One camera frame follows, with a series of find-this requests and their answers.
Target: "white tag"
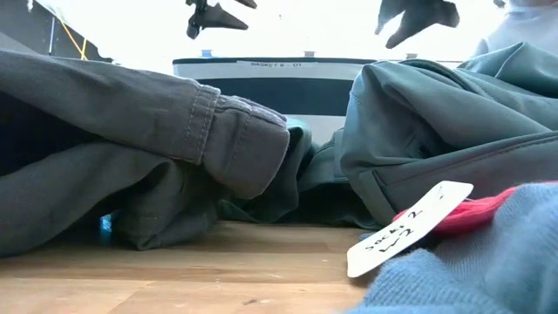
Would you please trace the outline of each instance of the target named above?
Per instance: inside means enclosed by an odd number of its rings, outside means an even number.
[[[347,251],[347,276],[362,276],[426,236],[472,191],[469,183],[438,183],[395,222]]]
[[[297,69],[311,67],[316,62],[256,62],[256,61],[236,61],[238,65],[247,65],[268,69]]]

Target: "blue fabric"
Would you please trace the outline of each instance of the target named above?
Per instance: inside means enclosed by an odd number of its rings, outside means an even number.
[[[385,263],[355,313],[558,313],[558,185],[525,185],[493,223]]]

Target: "jacket sleeve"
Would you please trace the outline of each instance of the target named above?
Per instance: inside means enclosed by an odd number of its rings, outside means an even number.
[[[0,50],[0,92],[121,145],[202,165],[237,197],[274,178],[285,118],[192,79]]]

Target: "green fabric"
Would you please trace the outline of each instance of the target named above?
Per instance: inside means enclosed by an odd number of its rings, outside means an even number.
[[[391,222],[443,180],[472,198],[558,180],[558,57],[517,44],[456,70],[426,60],[366,65],[350,93],[341,168]]]
[[[304,122],[288,119],[287,127],[287,155],[263,195],[250,201],[222,201],[219,217],[243,222],[324,223],[376,229],[378,226],[341,172],[336,153],[342,132],[317,147]]]

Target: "wooden surface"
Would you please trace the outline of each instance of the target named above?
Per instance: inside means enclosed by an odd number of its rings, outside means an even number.
[[[221,223],[196,244],[138,252],[54,242],[0,261],[0,313],[334,313],[356,229]]]

